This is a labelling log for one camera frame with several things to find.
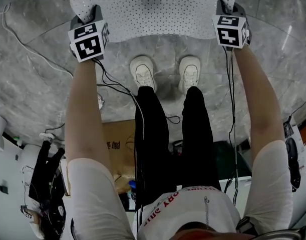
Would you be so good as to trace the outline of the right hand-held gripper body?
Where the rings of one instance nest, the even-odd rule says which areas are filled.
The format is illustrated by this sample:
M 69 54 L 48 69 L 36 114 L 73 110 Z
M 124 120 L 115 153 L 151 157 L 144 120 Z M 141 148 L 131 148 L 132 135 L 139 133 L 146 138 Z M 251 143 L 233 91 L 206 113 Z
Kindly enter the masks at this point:
M 212 22 L 218 44 L 227 51 L 250 45 L 251 32 L 245 17 L 214 15 Z

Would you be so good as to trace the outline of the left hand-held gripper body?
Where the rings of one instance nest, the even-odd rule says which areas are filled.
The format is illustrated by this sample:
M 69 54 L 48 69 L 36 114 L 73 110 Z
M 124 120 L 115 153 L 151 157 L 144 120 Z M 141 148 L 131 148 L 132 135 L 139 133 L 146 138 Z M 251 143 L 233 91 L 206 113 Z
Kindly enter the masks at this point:
M 102 60 L 108 42 L 108 28 L 104 20 L 95 21 L 68 31 L 70 48 L 78 62 Z

